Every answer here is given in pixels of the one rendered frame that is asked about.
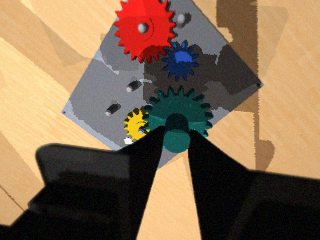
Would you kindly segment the yellow gear with black stripe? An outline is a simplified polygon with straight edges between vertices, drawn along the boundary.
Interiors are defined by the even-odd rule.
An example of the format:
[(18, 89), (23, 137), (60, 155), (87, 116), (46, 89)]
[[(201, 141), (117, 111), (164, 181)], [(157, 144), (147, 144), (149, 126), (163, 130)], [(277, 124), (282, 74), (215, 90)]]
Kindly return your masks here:
[(126, 125), (124, 126), (124, 129), (128, 129), (128, 132), (126, 133), (126, 135), (130, 135), (131, 134), (131, 140), (133, 139), (140, 139), (141, 137), (145, 136), (146, 134), (148, 134), (148, 132), (150, 130), (145, 130), (143, 134), (139, 134), (138, 133), (138, 129), (140, 126), (144, 126), (145, 123), (147, 123), (146, 121), (142, 120), (142, 116), (144, 114), (148, 114), (147, 112), (144, 112), (144, 109), (141, 107), (139, 112), (134, 109), (133, 110), (133, 114), (132, 113), (128, 113), (127, 117), (124, 122), (126, 123)]

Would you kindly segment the red gear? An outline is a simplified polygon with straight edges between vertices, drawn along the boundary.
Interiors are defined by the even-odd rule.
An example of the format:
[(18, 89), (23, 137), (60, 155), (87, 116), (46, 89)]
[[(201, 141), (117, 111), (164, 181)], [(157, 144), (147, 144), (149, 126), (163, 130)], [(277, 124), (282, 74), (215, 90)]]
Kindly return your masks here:
[[(159, 61), (159, 53), (166, 56), (165, 46), (172, 48), (169, 39), (176, 38), (170, 30), (176, 27), (176, 23), (169, 22), (174, 12), (167, 12), (169, 1), (160, 4), (161, 0), (129, 0), (128, 3), (120, 1), (123, 10), (116, 10), (119, 21), (113, 24), (119, 28), (114, 35), (121, 38), (118, 46), (126, 47), (124, 54), (131, 54), (131, 60), (139, 57), (142, 64), (146, 58), (151, 64), (152, 57)], [(141, 34), (138, 25), (147, 26), (146, 34)]]

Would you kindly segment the dark teal gear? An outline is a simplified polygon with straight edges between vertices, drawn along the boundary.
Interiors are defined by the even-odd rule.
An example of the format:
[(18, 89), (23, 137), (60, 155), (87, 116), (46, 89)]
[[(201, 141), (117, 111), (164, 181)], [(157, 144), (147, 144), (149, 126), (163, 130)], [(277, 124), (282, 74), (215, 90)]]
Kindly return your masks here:
[[(206, 112), (211, 106), (209, 103), (202, 103), (204, 96), (194, 97), (194, 88), (184, 94), (181, 85), (177, 91), (171, 86), (168, 88), (168, 95), (158, 90), (158, 98), (150, 97), (149, 101), (153, 105), (145, 105), (144, 110), (148, 114), (142, 116), (143, 129), (152, 130), (159, 126), (165, 126), (163, 149), (172, 153), (185, 152), (190, 145), (190, 129), (196, 130), (204, 137), (208, 137), (205, 129), (211, 129), (211, 122), (207, 121), (214, 116), (211, 112)], [(200, 105), (201, 104), (201, 105)], [(148, 132), (148, 133), (149, 133)]]

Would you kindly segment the dark blue gear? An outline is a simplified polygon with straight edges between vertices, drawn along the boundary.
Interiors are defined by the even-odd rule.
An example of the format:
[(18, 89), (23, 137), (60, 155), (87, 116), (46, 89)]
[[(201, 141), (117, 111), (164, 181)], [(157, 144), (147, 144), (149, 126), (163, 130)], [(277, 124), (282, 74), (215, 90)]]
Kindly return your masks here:
[(169, 55), (168, 58), (162, 58), (161, 60), (167, 65), (162, 69), (164, 71), (169, 70), (168, 78), (175, 76), (176, 82), (179, 80), (180, 76), (187, 81), (187, 75), (195, 75), (192, 67), (198, 67), (199, 64), (194, 62), (199, 54), (191, 54), (193, 51), (194, 45), (190, 46), (188, 49), (185, 49), (186, 43), (182, 42), (181, 48), (178, 48), (177, 44), (173, 42), (173, 51), (165, 49), (166, 53)]

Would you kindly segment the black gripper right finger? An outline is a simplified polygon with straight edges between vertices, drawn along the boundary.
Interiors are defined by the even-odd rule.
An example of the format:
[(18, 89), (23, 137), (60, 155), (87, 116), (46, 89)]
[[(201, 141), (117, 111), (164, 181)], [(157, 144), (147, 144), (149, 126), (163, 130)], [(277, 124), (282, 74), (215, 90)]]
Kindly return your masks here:
[(238, 240), (261, 200), (320, 209), (320, 179), (248, 169), (196, 130), (189, 132), (201, 240)]

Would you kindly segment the grey flat board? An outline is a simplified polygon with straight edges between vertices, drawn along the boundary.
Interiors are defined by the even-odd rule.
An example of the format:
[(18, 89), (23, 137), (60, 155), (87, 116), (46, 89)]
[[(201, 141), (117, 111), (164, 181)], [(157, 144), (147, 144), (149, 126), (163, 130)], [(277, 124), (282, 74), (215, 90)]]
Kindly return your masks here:
[[(131, 60), (131, 54), (124, 54), (125, 46), (118, 46), (121, 38), (114, 34), (119, 28), (112, 24), (97, 52), (89, 63), (80, 81), (72, 92), (61, 113), (95, 137), (111, 150), (118, 151), (125, 144), (128, 129), (124, 120), (133, 110), (138, 112), (145, 105), (153, 106), (149, 98), (158, 98), (158, 90), (168, 95), (171, 86), (177, 93), (182, 85), (184, 94), (194, 88), (194, 97), (203, 95), (201, 104), (209, 103), (213, 118), (207, 120), (212, 126), (259, 90), (264, 84), (243, 62), (229, 44), (206, 20), (191, 0), (168, 0), (167, 12), (174, 12), (169, 22), (176, 23), (170, 32), (176, 38), (169, 39), (185, 49), (194, 45), (191, 54), (198, 67), (192, 67), (195, 75), (187, 75), (187, 81), (180, 76), (168, 78), (169, 70), (162, 70), (168, 58), (159, 53), (159, 61), (152, 57), (139, 63), (139, 57)], [(200, 105), (201, 105), (200, 104)]]

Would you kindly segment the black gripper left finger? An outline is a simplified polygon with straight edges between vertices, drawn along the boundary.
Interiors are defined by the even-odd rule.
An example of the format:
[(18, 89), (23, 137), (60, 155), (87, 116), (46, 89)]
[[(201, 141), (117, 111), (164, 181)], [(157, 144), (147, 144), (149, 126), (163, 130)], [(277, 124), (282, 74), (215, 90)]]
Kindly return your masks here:
[(121, 240), (137, 240), (163, 149), (165, 126), (132, 144), (107, 150), (47, 143), (34, 153), (44, 186), (58, 182), (115, 191)]

